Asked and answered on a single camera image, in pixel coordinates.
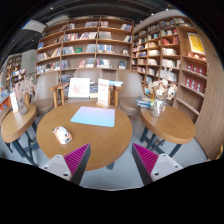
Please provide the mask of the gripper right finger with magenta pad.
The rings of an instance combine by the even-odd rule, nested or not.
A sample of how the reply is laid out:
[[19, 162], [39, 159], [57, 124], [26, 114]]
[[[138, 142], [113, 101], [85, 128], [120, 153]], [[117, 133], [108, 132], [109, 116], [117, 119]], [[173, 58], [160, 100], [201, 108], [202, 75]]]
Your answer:
[[143, 185], [148, 185], [182, 169], [182, 166], [167, 154], [156, 154], [135, 143], [132, 144], [132, 155]]

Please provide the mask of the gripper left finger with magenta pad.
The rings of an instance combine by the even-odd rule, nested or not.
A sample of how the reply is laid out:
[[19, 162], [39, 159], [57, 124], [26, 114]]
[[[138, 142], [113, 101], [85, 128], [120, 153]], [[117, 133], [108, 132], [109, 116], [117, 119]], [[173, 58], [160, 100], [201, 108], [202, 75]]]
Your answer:
[[86, 144], [65, 156], [54, 156], [42, 166], [42, 169], [79, 185], [90, 154], [90, 145]]

